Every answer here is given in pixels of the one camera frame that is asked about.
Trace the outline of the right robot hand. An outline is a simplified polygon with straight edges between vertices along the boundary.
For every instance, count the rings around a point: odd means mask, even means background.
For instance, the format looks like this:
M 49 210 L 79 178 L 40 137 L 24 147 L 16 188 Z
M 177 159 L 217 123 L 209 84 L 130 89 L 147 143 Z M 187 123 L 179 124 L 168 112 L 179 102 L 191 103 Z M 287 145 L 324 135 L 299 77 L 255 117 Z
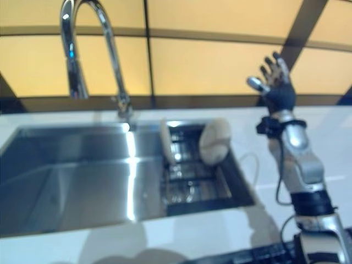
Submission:
M 259 92 L 271 115 L 280 111 L 293 111 L 296 102 L 296 93 L 286 62 L 276 51 L 272 53 L 272 57 L 274 60 L 264 58 L 269 70 L 264 65 L 260 66 L 265 81 L 257 76 L 246 79 L 246 83 Z

